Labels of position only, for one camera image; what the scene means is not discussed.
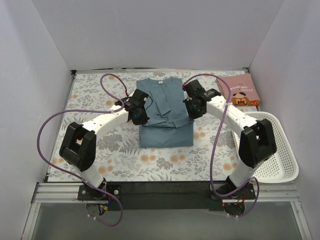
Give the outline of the blue t shirt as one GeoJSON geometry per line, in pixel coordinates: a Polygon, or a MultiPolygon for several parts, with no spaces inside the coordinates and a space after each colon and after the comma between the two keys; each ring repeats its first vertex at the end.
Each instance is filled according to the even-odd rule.
{"type": "Polygon", "coordinates": [[[147,123],[139,126],[141,148],[178,148],[194,145],[194,121],[188,116],[183,100],[183,81],[145,78],[136,88],[149,95],[145,103],[147,123]]]}

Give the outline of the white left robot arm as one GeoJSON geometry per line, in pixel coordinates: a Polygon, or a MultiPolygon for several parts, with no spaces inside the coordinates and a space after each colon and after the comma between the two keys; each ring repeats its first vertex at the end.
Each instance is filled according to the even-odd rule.
{"type": "Polygon", "coordinates": [[[119,125],[132,121],[134,125],[146,124],[149,120],[145,103],[149,95],[136,89],[129,96],[118,100],[106,113],[83,122],[73,122],[66,129],[59,155],[79,173],[90,186],[89,194],[95,200],[106,196],[104,177],[95,166],[97,142],[119,125]]]}

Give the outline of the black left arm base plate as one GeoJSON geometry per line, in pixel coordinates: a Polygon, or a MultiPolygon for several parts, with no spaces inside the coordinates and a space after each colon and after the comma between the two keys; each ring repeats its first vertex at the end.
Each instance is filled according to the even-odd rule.
{"type": "MultiPolygon", "coordinates": [[[[103,189],[104,192],[107,192],[115,196],[118,200],[122,197],[123,188],[118,184],[107,184],[103,189]]],[[[86,184],[82,184],[78,189],[77,194],[78,201],[103,201],[106,203],[114,202],[114,198],[105,194],[99,190],[89,187],[86,184]]]]}

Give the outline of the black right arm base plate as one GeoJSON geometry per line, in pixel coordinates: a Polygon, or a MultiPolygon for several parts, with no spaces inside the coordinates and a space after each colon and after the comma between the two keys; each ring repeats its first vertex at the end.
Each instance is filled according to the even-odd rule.
{"type": "Polygon", "coordinates": [[[231,195],[219,196],[226,195],[229,191],[230,189],[227,185],[219,186],[216,189],[217,194],[215,194],[211,187],[205,191],[207,197],[213,201],[213,206],[210,206],[208,209],[210,213],[237,219],[248,215],[257,204],[260,187],[255,191],[253,184],[249,183],[231,195]]]}

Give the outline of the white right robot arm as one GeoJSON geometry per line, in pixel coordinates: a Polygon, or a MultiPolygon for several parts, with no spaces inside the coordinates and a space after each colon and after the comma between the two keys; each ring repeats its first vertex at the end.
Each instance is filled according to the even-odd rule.
{"type": "Polygon", "coordinates": [[[210,114],[226,124],[240,139],[239,163],[227,177],[219,194],[237,199],[245,192],[244,184],[257,168],[277,152],[272,123],[268,119],[257,120],[228,103],[217,90],[205,90],[198,80],[182,85],[188,98],[183,102],[190,119],[210,114]]]}

